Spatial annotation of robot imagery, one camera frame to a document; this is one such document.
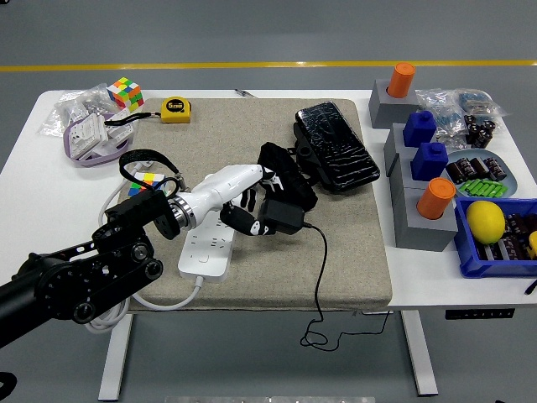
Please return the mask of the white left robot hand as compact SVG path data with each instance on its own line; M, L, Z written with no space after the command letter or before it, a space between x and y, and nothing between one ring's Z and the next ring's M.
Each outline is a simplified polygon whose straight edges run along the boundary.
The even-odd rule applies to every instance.
M207 176L191 192L181 197L191 212L190 228L198 227L209 212L219 212L220 219L228 227L248 236L271 235L275 230L255 218L250 212L232 205L232 200L242 196L259 182L271 190L283 190L280 178L272 170L261 165L228 165Z

